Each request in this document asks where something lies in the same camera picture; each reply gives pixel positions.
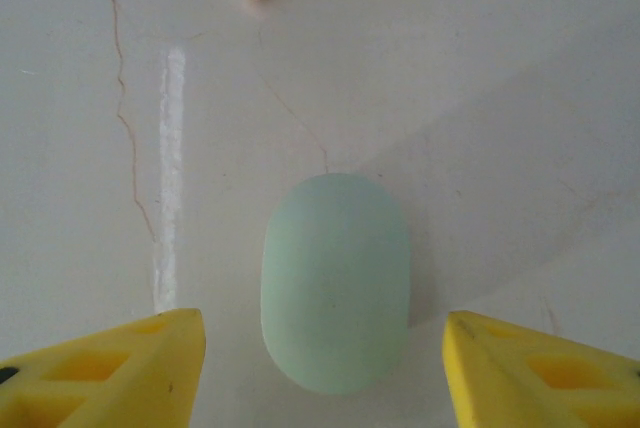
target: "mint green soap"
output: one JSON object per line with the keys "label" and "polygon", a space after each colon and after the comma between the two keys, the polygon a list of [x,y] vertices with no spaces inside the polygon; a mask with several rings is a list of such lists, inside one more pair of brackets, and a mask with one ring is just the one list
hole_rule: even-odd
{"label": "mint green soap", "polygon": [[262,333],[309,390],[347,394],[399,362],[408,335],[410,248],[396,202],[361,176],[294,187],[267,227]]}

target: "crack line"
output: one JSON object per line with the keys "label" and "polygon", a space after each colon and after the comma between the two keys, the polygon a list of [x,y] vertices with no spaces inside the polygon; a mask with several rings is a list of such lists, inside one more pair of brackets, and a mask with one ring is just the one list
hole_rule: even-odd
{"label": "crack line", "polygon": [[553,310],[551,309],[551,306],[549,305],[549,300],[547,300],[546,297],[543,297],[542,301],[544,302],[544,307],[546,308],[547,316],[549,317],[549,321],[551,322],[551,333],[555,336],[560,336],[560,334],[562,333],[562,330],[560,328],[560,323],[558,323],[558,318],[556,317],[556,314],[553,312]]}
{"label": "crack line", "polygon": [[142,213],[142,217],[144,218],[144,222],[147,225],[147,230],[151,235],[151,240],[155,243],[156,234],[153,231],[153,226],[151,225],[151,220],[147,215],[147,211],[144,208],[144,205],[138,198],[138,149],[136,145],[136,136],[129,125],[129,122],[126,120],[124,115],[122,114],[122,108],[124,106],[124,97],[127,94],[127,87],[124,84],[124,80],[122,79],[122,70],[124,68],[124,58],[122,56],[122,49],[120,48],[120,35],[118,32],[118,2],[116,0],[111,0],[111,6],[113,8],[113,41],[116,48],[116,53],[118,54],[118,73],[116,75],[116,80],[118,85],[120,86],[120,98],[118,99],[118,111],[116,112],[116,117],[120,122],[124,125],[125,130],[127,131],[127,137],[129,138],[129,142],[131,143],[131,152],[132,152],[132,162],[131,162],[131,175],[132,175],[132,186],[133,186],[133,202],[136,204],[140,213]]}
{"label": "crack line", "polygon": [[329,156],[327,154],[327,150],[324,148],[324,146],[322,146],[322,143],[320,143],[320,139],[316,136],[316,134],[313,131],[311,131],[311,128],[309,128],[309,126],[307,126],[307,124],[304,121],[302,121],[291,108],[289,108],[289,106],[282,100],[282,98],[280,98],[280,95],[278,95],[278,93],[276,93],[276,91],[267,82],[267,80],[265,80],[264,76],[262,76],[258,70],[256,70],[256,73],[258,74],[258,76],[260,77],[264,85],[269,89],[271,94],[276,98],[276,100],[280,102],[282,107],[285,110],[287,110],[287,112],[293,117],[293,119],[296,120],[296,122],[298,122],[298,124],[309,134],[309,136],[311,136],[311,139],[313,139],[316,146],[320,149],[320,151],[322,151],[322,159],[324,162],[324,172],[325,174],[328,174],[329,173]]}

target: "white tile floor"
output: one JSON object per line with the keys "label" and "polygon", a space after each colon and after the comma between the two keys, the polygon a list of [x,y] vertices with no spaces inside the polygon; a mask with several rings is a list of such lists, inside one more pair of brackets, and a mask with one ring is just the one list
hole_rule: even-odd
{"label": "white tile floor", "polygon": [[[639,0],[0,6],[0,357],[199,307],[198,428],[455,426],[462,307],[640,358]],[[260,333],[270,211],[326,171],[413,234],[407,358],[348,398]]]}

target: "white stripe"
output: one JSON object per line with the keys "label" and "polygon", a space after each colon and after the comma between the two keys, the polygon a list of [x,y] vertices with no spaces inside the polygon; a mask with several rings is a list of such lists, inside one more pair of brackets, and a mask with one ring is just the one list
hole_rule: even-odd
{"label": "white stripe", "polygon": [[182,210],[182,118],[185,56],[172,48],[162,64],[160,85],[160,233],[154,247],[153,305],[156,313],[176,307],[176,235]]}

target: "marble surface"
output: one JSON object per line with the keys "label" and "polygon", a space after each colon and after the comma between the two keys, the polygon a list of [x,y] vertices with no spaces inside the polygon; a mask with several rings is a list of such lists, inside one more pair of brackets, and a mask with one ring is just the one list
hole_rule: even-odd
{"label": "marble surface", "polygon": [[[193,427],[453,427],[470,308],[640,358],[639,0],[2,0],[0,356],[174,306]],[[412,231],[395,374],[312,395],[264,348],[262,241],[359,173]]]}

